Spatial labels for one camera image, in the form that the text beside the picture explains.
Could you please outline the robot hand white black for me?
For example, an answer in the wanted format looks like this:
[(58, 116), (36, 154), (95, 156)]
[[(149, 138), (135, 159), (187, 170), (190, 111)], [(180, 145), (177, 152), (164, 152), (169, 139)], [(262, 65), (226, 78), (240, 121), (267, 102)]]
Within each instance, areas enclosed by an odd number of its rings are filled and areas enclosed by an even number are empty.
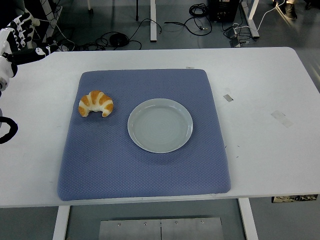
[(40, 20), (26, 12), (0, 30), (0, 90), (4, 91), (18, 66), (44, 59), (58, 50), (54, 44), (35, 46), (33, 35)]

